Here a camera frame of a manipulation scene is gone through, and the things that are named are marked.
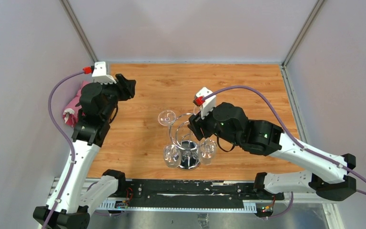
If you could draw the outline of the left aluminium frame post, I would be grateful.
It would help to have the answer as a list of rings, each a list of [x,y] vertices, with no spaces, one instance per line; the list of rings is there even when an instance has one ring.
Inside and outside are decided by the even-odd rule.
[[[71,3],[68,1],[68,0],[59,0],[60,4],[62,5],[67,17],[69,18],[73,28],[75,29],[82,45],[84,46],[86,52],[88,53],[90,59],[93,61],[93,62],[97,62],[98,61],[98,58],[71,6]]]

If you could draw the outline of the right aluminium frame post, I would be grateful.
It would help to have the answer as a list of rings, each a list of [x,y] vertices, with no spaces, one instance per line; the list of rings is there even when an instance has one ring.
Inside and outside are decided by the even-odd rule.
[[[285,68],[295,55],[298,47],[301,45],[303,39],[305,38],[306,34],[308,33],[311,25],[315,21],[316,17],[318,16],[319,12],[321,11],[322,7],[326,3],[326,0],[316,0],[315,4],[313,5],[310,13],[308,14],[304,24],[302,25],[297,37],[295,38],[293,44],[291,45],[287,55],[285,56],[284,60],[282,61],[281,66]]]

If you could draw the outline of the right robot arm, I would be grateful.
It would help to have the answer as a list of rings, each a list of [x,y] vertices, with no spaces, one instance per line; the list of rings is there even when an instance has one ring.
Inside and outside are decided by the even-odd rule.
[[[230,103],[221,103],[205,116],[190,116],[188,127],[198,140],[214,135],[252,155],[283,159],[303,168],[283,174],[257,173],[253,192],[259,199],[294,192],[343,201],[357,191],[356,179],[348,175],[348,169],[356,166],[354,155],[332,155],[304,142],[298,146],[282,127],[266,120],[251,120],[242,108]]]

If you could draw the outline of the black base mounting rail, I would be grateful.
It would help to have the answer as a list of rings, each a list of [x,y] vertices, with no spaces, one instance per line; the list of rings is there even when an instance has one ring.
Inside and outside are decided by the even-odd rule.
[[[266,194],[252,181],[128,179],[126,190],[112,194],[98,207],[101,214],[127,211],[256,213],[263,205],[284,200]]]

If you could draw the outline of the chrome wine glass rack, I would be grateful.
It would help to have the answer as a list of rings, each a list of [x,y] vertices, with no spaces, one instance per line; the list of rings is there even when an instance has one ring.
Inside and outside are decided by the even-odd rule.
[[[188,128],[192,113],[182,114],[169,126],[169,138],[180,153],[178,168],[185,171],[194,170],[201,164],[199,159],[200,140]]]

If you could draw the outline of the aluminium frame post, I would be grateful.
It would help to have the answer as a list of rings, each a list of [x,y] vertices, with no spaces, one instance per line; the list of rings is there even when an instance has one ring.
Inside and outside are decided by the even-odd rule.
[[[68,1],[68,0],[59,0],[60,4],[62,5],[67,17],[69,18],[73,28],[75,29],[82,45],[84,46],[86,52],[88,53],[90,59],[93,61],[93,62],[97,62],[98,61],[98,58],[71,6],[71,3]]]
[[[315,21],[316,17],[318,16],[319,12],[321,11],[322,7],[326,3],[326,0],[316,0],[315,4],[313,5],[310,13],[308,14],[304,24],[302,25],[297,37],[295,38],[293,44],[291,45],[287,55],[285,56],[284,60],[282,61],[281,66],[285,68],[295,55],[298,47],[301,45],[303,39],[305,38],[306,34],[308,33],[311,25]]]

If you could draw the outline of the pink camouflage cloth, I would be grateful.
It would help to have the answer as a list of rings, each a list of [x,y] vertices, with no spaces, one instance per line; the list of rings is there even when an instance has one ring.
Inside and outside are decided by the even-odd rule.
[[[88,81],[83,81],[75,97],[65,106],[62,114],[64,123],[68,126],[75,127],[78,122],[78,112],[81,109],[81,105],[77,105],[80,101],[81,90],[84,86],[89,84]]]

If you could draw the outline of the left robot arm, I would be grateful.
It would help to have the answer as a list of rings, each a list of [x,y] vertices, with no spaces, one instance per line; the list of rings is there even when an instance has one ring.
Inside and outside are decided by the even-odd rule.
[[[43,229],[86,229],[106,198],[132,197],[125,173],[113,169],[106,170],[84,194],[82,188],[118,113],[118,103],[134,98],[136,84],[119,73],[109,82],[93,80],[81,88],[78,121],[72,135],[65,137],[70,145],[66,165],[46,204],[33,212]]]

